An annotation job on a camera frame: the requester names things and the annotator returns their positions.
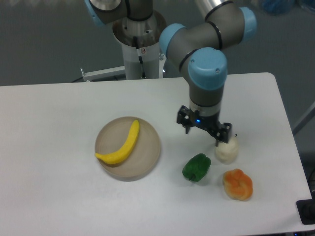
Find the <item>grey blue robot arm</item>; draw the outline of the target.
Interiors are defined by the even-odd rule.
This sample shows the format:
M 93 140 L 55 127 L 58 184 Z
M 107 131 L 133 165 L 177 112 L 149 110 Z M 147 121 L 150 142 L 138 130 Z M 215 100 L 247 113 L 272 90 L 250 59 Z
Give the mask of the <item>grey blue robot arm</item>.
M 219 114 L 227 60 L 224 48 L 251 39 L 257 28 L 254 13 L 231 0 L 198 0 L 204 22 L 193 28 L 167 25 L 151 0 L 88 0 L 87 9 L 97 24 L 111 23 L 123 51 L 126 78 L 149 79 L 159 75 L 159 57 L 165 55 L 189 85 L 189 106 L 181 107 L 177 123 L 207 131 L 228 143 L 230 123 Z

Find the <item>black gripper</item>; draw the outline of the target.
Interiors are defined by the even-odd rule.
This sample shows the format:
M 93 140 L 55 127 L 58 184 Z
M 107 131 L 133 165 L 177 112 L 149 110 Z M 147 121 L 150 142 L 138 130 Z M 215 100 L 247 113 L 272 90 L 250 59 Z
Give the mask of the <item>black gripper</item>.
M 219 122 L 220 109 L 220 104 L 210 107 L 190 104 L 189 108 L 183 105 L 177 112 L 176 122 L 185 129 L 186 134 L 192 127 L 207 131 L 215 138 L 215 146 L 218 147 L 219 143 L 227 144 L 232 137 L 232 124 Z

